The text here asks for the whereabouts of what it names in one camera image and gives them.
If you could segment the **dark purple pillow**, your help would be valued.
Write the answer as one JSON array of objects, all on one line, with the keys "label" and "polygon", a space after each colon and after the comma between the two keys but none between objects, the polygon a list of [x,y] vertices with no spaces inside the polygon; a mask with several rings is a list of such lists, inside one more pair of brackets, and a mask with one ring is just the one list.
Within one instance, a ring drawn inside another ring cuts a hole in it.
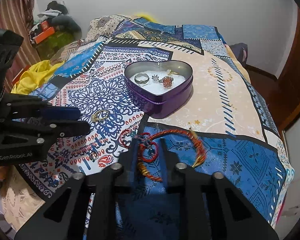
[{"label": "dark purple pillow", "polygon": [[235,58],[245,68],[248,58],[248,45],[245,43],[237,43],[230,45],[230,49],[232,50]]}]

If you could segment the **pile of clothes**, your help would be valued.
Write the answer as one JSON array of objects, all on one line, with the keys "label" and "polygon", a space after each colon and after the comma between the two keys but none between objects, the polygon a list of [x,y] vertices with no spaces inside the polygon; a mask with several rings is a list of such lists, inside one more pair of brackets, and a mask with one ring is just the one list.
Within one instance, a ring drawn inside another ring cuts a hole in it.
[{"label": "pile of clothes", "polygon": [[69,15],[65,5],[52,1],[47,5],[45,11],[40,12],[34,20],[33,26],[29,30],[29,39],[32,44],[37,44],[35,38],[50,27],[55,31],[66,31],[74,36],[75,40],[82,37],[82,29]]}]

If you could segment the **red striped curtain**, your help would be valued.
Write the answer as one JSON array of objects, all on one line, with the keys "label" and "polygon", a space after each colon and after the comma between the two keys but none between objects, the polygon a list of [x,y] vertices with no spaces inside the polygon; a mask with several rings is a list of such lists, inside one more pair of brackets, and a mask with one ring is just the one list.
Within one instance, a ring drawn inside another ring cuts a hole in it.
[{"label": "red striped curtain", "polygon": [[11,30],[24,38],[4,79],[7,92],[12,90],[12,81],[22,68],[40,61],[29,39],[29,30],[33,25],[33,9],[34,0],[0,0],[0,29]]}]

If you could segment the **orange box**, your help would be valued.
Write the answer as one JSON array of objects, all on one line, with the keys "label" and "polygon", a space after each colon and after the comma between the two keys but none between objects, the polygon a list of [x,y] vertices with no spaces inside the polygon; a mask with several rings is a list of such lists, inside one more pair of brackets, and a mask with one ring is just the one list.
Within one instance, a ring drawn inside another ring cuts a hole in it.
[{"label": "orange box", "polygon": [[45,31],[41,32],[39,35],[34,37],[35,44],[39,44],[49,36],[53,35],[55,33],[54,27],[49,27]]}]

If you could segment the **white suitcase with stickers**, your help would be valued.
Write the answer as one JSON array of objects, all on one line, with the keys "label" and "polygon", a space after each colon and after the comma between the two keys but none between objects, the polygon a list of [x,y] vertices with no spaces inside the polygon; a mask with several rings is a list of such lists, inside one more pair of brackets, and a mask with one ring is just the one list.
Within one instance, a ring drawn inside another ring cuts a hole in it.
[{"label": "white suitcase with stickers", "polygon": [[299,219],[300,200],[288,199],[288,197],[286,197],[281,215],[275,227],[279,239],[284,239],[291,232]]}]

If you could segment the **yellow curved bed rail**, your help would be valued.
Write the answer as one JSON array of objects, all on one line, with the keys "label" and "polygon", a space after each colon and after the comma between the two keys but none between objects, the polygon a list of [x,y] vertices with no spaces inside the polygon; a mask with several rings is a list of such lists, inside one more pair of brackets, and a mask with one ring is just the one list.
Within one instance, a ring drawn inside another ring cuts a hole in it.
[{"label": "yellow curved bed rail", "polygon": [[155,18],[152,17],[151,15],[147,15],[147,14],[136,14],[136,16],[141,17],[141,18],[144,18],[144,19],[146,19],[146,20],[149,21],[149,22],[157,23],[157,21],[155,20]]}]

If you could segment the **purple heart-shaped tin box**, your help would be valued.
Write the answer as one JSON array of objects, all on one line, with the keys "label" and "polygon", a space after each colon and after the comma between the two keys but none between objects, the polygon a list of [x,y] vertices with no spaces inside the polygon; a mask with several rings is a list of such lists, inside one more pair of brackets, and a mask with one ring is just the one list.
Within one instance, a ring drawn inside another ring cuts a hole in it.
[{"label": "purple heart-shaped tin box", "polygon": [[124,78],[133,103],[155,119],[171,115],[192,95],[193,69],[183,61],[134,62]]}]

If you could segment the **blue patchwork bed cover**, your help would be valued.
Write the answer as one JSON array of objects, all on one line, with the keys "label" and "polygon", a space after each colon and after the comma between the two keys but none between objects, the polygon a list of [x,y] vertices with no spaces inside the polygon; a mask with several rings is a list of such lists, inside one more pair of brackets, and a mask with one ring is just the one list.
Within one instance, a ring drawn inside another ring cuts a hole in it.
[{"label": "blue patchwork bed cover", "polygon": [[84,136],[17,167],[45,200],[16,239],[277,239],[294,176],[216,28],[120,17],[32,92]]}]

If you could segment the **yellow cloth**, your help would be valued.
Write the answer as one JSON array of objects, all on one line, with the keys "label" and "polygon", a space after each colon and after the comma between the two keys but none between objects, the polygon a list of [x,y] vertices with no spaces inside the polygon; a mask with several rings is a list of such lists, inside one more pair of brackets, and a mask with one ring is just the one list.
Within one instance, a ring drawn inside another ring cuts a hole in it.
[{"label": "yellow cloth", "polygon": [[21,74],[20,79],[12,88],[12,94],[29,95],[32,91],[46,83],[60,68],[65,61],[52,65],[49,60],[40,61],[32,65],[27,71]]}]

